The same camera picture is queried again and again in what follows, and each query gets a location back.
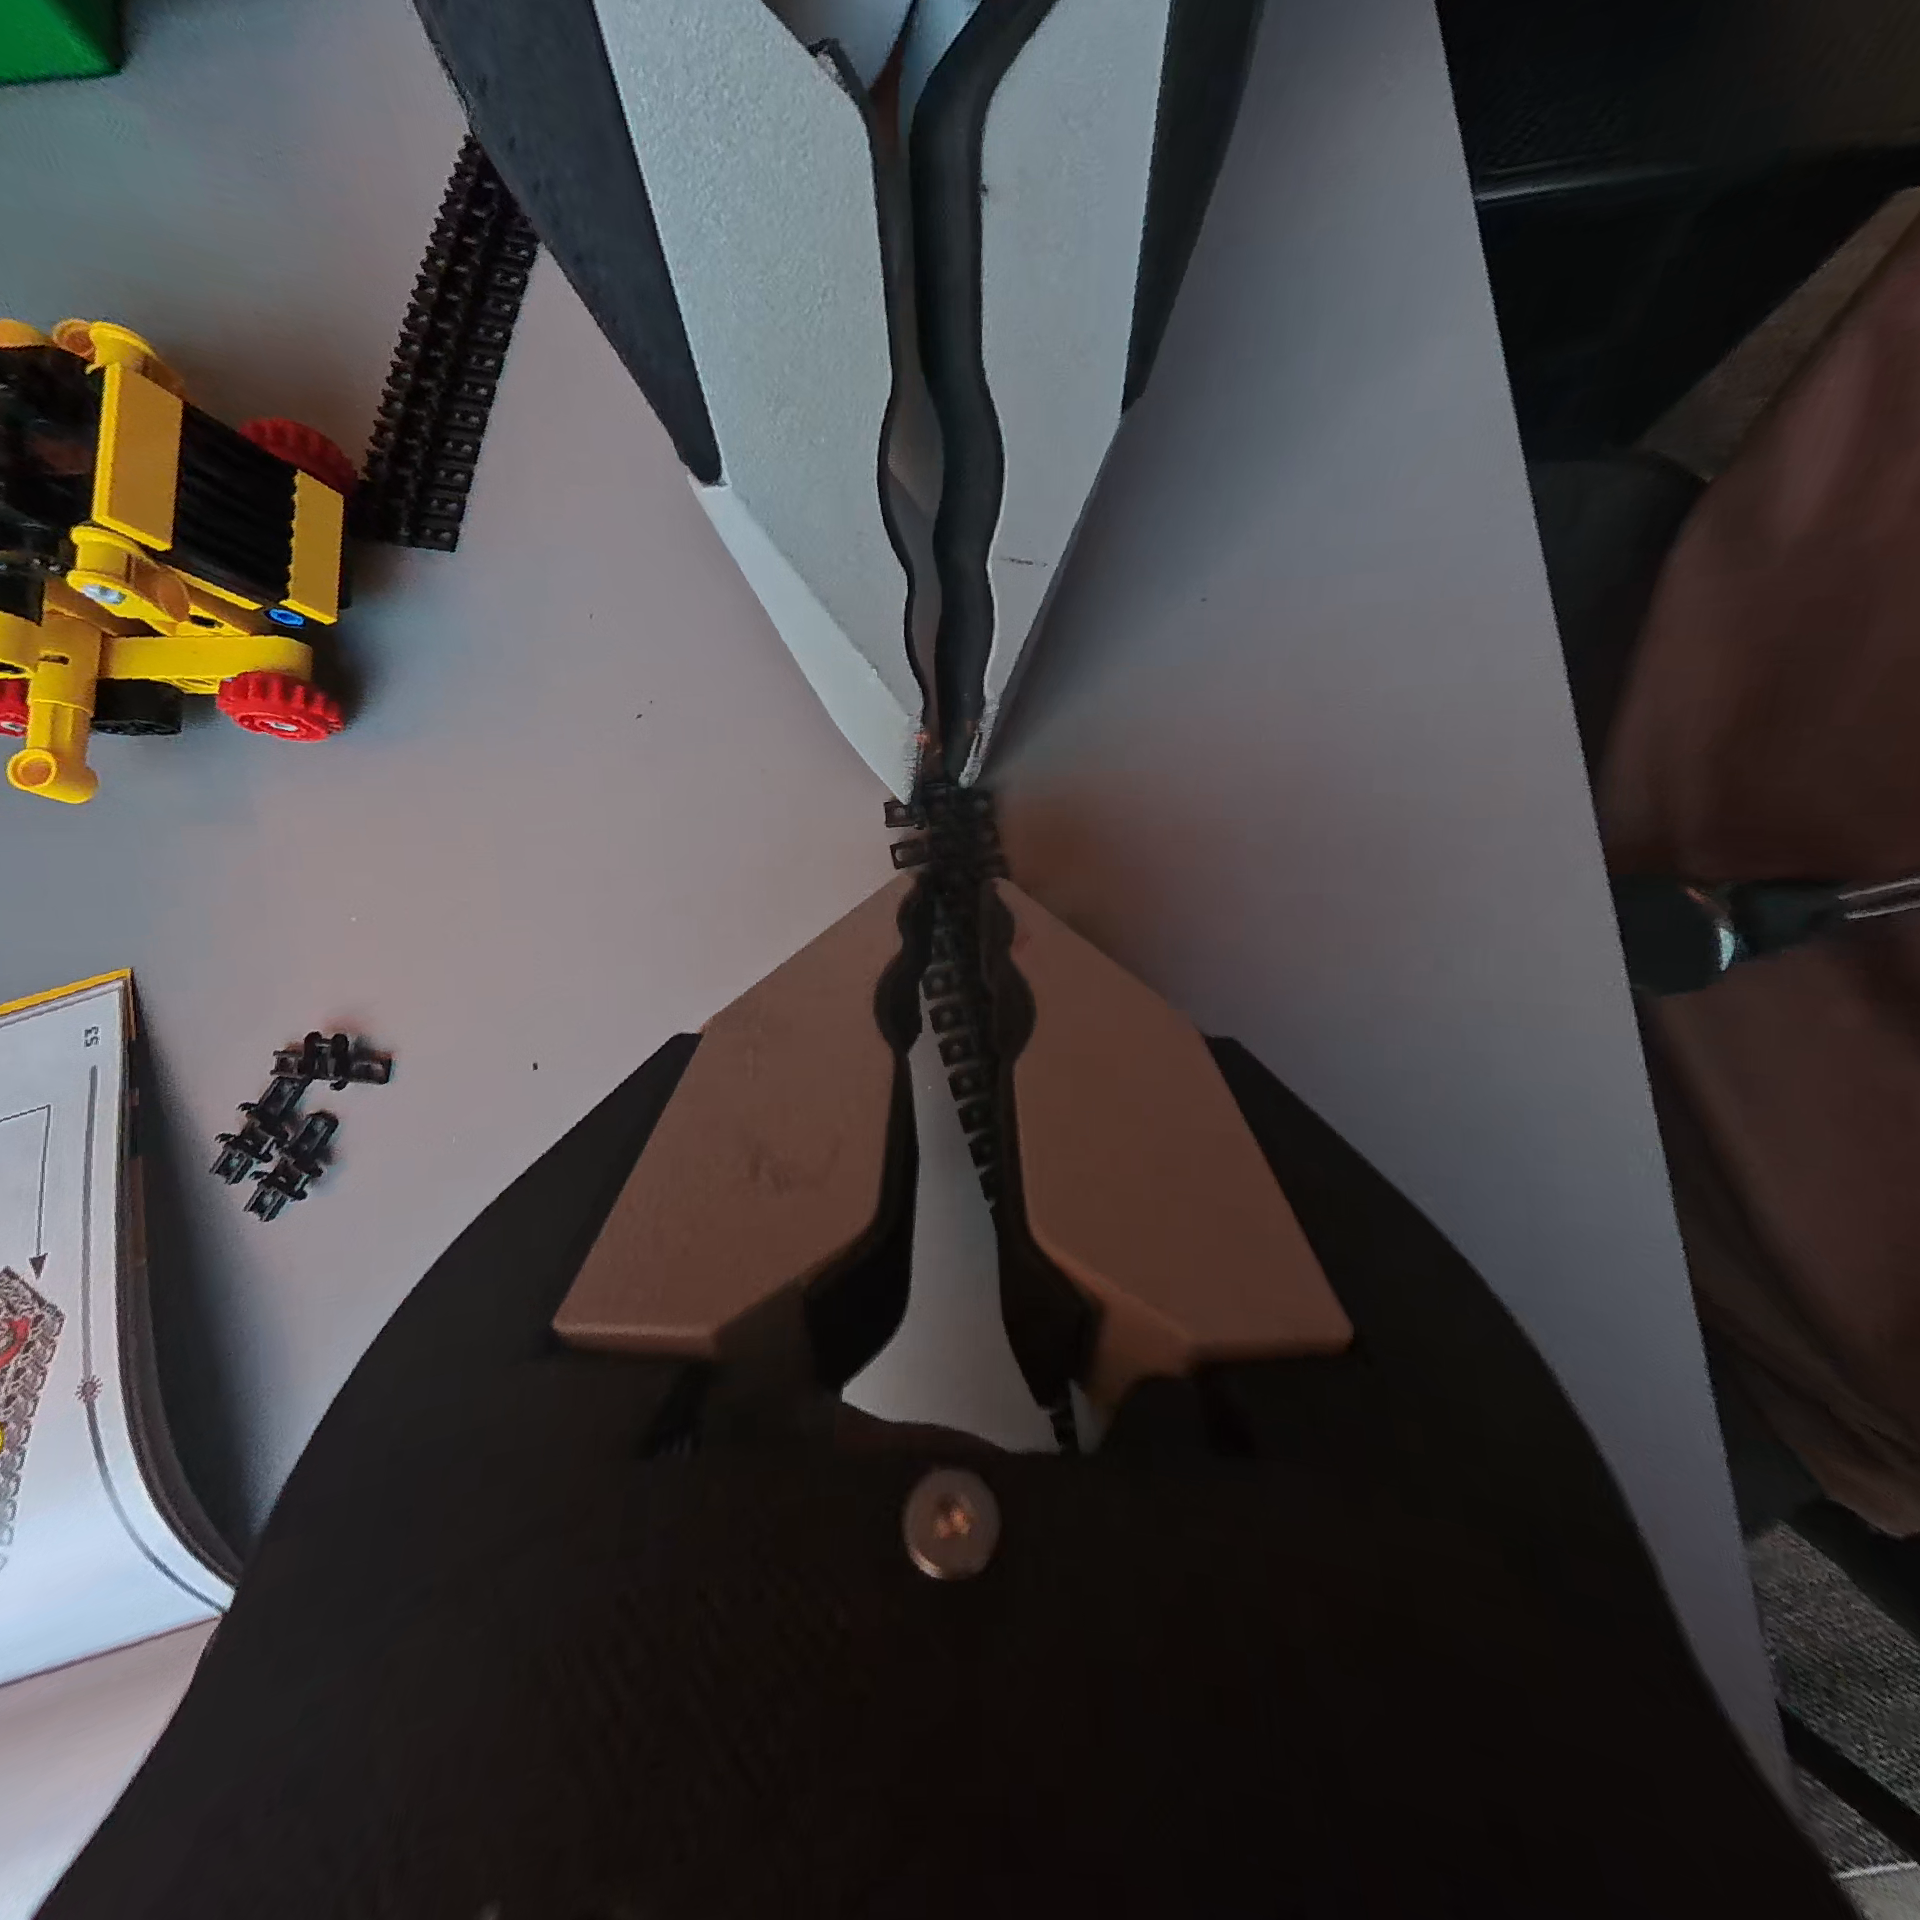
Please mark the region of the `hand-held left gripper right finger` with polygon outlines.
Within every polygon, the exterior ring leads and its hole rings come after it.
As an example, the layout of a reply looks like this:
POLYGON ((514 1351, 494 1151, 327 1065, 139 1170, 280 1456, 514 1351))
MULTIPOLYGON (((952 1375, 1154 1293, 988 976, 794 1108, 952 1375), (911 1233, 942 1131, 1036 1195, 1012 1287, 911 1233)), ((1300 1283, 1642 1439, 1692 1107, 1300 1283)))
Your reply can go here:
POLYGON ((1002 1307, 1036 1393, 1343 1354, 1354 1321, 1192 1021, 1010 880, 978 928, 1002 1307))

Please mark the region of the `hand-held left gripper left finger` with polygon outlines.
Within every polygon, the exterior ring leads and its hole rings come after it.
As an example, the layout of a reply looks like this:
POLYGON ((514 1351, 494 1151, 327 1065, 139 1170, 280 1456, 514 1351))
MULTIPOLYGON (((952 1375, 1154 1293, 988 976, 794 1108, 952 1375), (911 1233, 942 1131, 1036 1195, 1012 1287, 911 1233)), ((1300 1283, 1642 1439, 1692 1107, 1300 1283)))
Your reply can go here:
POLYGON ((587 1354, 842 1387, 906 1314, 931 899, 892 877, 712 1015, 554 1321, 587 1354))

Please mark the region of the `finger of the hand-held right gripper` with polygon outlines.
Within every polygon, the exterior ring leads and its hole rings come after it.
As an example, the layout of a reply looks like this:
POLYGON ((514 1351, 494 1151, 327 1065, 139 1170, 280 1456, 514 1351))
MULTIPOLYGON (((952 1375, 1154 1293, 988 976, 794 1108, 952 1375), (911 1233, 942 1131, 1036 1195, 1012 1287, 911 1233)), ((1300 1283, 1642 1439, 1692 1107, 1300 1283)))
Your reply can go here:
POLYGON ((925 4, 906 42, 952 784, 980 779, 1117 435, 1167 17, 1167 3, 925 4))
POLYGON ((902 215, 874 84, 910 4, 595 11, 715 440, 694 492, 829 721, 908 801, 928 695, 890 475, 902 215))

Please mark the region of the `black lego track strip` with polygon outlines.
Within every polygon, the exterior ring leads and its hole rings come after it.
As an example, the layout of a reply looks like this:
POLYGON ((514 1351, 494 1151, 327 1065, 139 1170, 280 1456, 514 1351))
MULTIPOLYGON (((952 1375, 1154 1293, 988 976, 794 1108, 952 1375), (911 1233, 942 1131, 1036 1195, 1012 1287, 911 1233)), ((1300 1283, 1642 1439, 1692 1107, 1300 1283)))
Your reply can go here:
POLYGON ((400 323, 352 514, 362 538, 447 553, 463 530, 536 233, 468 135, 400 323))
POLYGON ((990 880, 1004 875, 1002 837, 890 837, 893 865, 918 877, 931 905, 923 1032, 910 1053, 918 1218, 902 1329, 853 1399, 1005 1450, 1075 1453, 1080 1435, 1072 1399, 1031 1399, 1002 1324, 999 1064, 980 959, 980 912, 990 880))

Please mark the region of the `pile of track pieces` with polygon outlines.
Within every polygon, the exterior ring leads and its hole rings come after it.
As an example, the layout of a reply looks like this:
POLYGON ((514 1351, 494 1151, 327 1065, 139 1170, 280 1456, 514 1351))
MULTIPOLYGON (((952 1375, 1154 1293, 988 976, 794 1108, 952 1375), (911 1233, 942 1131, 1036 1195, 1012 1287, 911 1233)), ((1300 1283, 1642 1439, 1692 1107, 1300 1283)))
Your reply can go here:
POLYGON ((238 1123, 218 1136, 208 1173, 226 1187, 247 1187, 245 1211, 270 1223, 299 1204, 327 1170, 341 1130, 334 1111, 316 1108, 311 1096, 349 1089, 384 1089, 394 1056, 346 1032, 308 1032, 271 1059, 264 1090, 238 1107, 238 1123))

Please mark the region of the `yellow lego bulldozer model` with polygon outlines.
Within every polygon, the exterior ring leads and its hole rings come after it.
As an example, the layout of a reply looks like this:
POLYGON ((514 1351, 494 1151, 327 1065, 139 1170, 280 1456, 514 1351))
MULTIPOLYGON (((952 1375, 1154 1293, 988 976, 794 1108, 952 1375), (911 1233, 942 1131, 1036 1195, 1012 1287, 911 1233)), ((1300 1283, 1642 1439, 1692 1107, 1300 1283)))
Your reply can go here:
POLYGON ((127 327, 3 324, 7 781, 88 803, 88 744, 188 700, 277 740, 341 733, 325 659, 354 471, 317 429, 204 411, 127 327))

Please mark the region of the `lego instruction booklet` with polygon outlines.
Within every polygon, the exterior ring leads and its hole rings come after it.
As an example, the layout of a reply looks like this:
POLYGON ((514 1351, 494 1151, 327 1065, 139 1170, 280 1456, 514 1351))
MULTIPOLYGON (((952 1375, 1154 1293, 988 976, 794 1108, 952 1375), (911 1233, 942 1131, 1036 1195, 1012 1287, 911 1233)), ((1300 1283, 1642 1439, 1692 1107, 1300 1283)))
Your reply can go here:
POLYGON ((3 1682, 222 1616, 146 1272, 130 971, 3 1010, 3 1682))

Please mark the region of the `green plastic bin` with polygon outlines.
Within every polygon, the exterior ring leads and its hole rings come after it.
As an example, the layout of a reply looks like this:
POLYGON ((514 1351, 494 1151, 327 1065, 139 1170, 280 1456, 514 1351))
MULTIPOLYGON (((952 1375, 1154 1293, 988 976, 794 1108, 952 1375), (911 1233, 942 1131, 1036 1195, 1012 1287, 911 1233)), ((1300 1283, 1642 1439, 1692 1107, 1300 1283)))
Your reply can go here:
POLYGON ((100 81, 125 64, 125 4, 3 3, 3 84, 100 81))

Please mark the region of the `person's torso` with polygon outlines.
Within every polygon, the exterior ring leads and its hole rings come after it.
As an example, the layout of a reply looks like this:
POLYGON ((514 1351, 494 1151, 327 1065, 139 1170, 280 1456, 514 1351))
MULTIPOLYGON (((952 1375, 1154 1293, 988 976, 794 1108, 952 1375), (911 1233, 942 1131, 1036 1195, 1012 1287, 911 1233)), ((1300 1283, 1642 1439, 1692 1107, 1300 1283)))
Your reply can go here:
MULTIPOLYGON (((1915 875, 1911 227, 1686 520, 1600 763, 1620 875, 1915 875)), ((1918 935, 1869 920, 1652 1000, 1696 1309, 1815 1488, 1918 1523, 1918 935)))

